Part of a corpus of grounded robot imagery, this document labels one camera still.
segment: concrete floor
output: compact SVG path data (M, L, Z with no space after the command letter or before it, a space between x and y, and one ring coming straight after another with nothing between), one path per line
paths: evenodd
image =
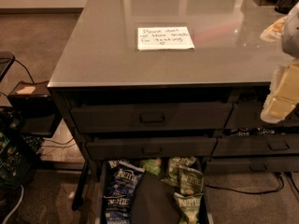
M78 14L0 15L0 50L11 51L17 60L27 66L35 82L49 80L77 20ZM13 64L0 84L0 91L10 93L20 80L29 81L29 77L22 67ZM0 104L8 105L4 96L0 97ZM293 175L299 186L299 174ZM9 223L94 223L98 183L89 182L84 191L86 202L78 211L71 210L78 178L77 171L31 170L24 200ZM206 188L214 223L298 223L299 194L286 176L283 180L283 190L265 195ZM207 175L206 183L246 191L279 186L276 177L269 173Z

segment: closed drawer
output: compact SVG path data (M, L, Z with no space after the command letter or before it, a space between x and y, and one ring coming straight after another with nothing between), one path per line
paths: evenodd
M96 105L73 108L81 133L222 129L232 105L182 103L154 105Z
M179 209L173 199L177 189L161 181L164 177L164 165L158 176L144 174L138 185L132 208L132 224L177 224L180 218ZM104 162L98 191L98 204L96 211L96 224L104 224L105 221L105 199L106 189L111 181L111 173L107 170ZM213 218L206 202L206 196L201 200L199 210L199 222L201 224L213 224Z
M291 156L250 159L212 159L206 163L205 174L297 171L299 171L299 156Z
M210 156L215 145L215 138L167 137L97 139L87 143L86 148L91 159L98 161L118 158Z
M298 134L220 138L212 157L283 154L299 154Z
M237 128L256 128L256 127L269 127L269 126L299 126L299 118L296 112L293 112L285 120L276 125L263 122L260 118L263 110L263 103L240 103L233 104L233 112L225 129Z

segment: white cable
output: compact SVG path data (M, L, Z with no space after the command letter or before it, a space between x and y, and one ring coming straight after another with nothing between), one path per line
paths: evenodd
M16 206L10 211L10 213L8 213L7 217L4 219L2 224L7 224L7 221L10 219L11 215L13 215L13 213L18 209L18 207L21 204L22 198L24 196L24 187L22 185L20 185L20 186L21 186L21 197L19 198L19 201L16 204Z

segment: green chip bag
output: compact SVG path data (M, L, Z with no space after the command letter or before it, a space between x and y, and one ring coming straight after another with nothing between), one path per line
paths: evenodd
M177 192L174 194L176 203L183 215L179 224L197 224L200 202L203 197L202 193L197 193L193 196L184 197Z
M144 168L148 173L158 175L161 172L161 163L162 160L160 158L142 160L140 161L140 167Z
M193 195L203 192L204 175L202 172L180 165L178 168L180 194Z
M175 157L169 159L165 177L161 181L169 184L172 187L179 187L179 182L178 182L179 166L183 165L186 167L190 167L195 162L196 162L195 157L188 157L188 158Z

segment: desk leg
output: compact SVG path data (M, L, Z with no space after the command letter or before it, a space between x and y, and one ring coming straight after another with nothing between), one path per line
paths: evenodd
M86 183L87 175L88 175L89 167L87 163L84 163L82 173L80 175L80 179L78 180L78 186L75 194L75 198L72 204L72 210L77 211L78 208L83 204L83 198L82 198L82 193L84 190L84 186Z

